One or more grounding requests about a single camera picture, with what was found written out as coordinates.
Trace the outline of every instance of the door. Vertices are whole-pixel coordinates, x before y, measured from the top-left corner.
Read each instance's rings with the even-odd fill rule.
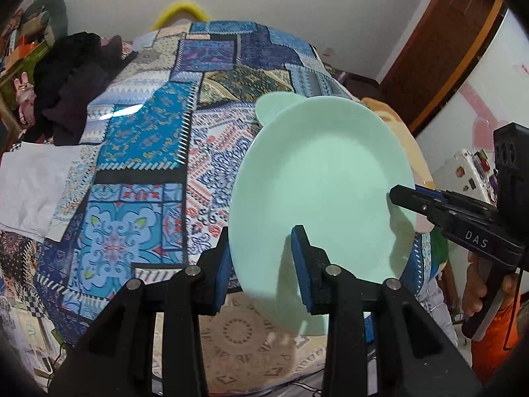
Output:
[[[382,81],[385,101],[417,134],[440,110],[496,22],[502,0],[432,0]]]

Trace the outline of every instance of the black handle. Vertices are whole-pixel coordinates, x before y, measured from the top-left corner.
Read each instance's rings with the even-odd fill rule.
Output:
[[[487,285],[487,294],[481,298],[483,307],[470,318],[466,318],[461,326],[463,334],[475,341],[480,341],[483,338],[494,316],[502,306],[505,299],[505,293],[502,290],[503,278],[511,273],[511,270],[493,265],[492,262],[483,258],[479,259],[478,271]]]

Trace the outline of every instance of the orange sleeve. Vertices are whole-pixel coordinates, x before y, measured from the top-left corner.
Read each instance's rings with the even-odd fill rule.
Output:
[[[510,351],[503,350],[503,345],[509,330],[512,309],[518,309],[518,307],[519,298],[516,303],[512,303],[507,309],[498,311],[481,341],[472,341],[470,344],[472,370],[483,385],[492,378],[498,367],[506,361],[510,354]],[[512,322],[507,347],[514,348],[517,343],[518,332],[516,331],[515,318]]]

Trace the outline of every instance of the pink hand figurine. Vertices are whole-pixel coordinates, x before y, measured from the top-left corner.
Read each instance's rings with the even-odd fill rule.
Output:
[[[29,126],[35,124],[35,115],[33,113],[33,103],[35,101],[35,92],[33,92],[33,85],[27,81],[27,73],[23,72],[19,79],[15,79],[15,89],[17,90],[17,103],[19,104],[19,118],[22,124]]]

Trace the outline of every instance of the silver bolt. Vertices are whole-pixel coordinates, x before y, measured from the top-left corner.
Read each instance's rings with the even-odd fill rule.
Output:
[[[196,276],[200,273],[200,267],[198,266],[187,266],[186,267],[186,275],[188,276]]]
[[[342,269],[340,268],[340,266],[330,264],[325,268],[325,272],[331,276],[338,276],[340,273],[342,273]]]
[[[127,289],[138,289],[141,286],[141,280],[129,279],[125,285],[127,286]]]
[[[386,281],[386,285],[389,289],[399,289],[400,288],[400,281],[398,279],[388,279]]]

